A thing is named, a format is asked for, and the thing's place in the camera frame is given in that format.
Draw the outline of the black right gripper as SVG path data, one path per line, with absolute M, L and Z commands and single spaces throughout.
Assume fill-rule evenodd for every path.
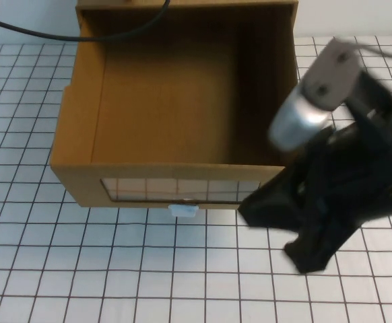
M 300 274 L 309 274 L 325 270 L 364 221 L 392 214 L 392 116 L 323 131 L 303 159 L 296 181 L 292 169 L 283 169 L 238 212 L 250 227 L 296 232 L 283 251 Z M 301 205 L 323 217 L 304 218 Z

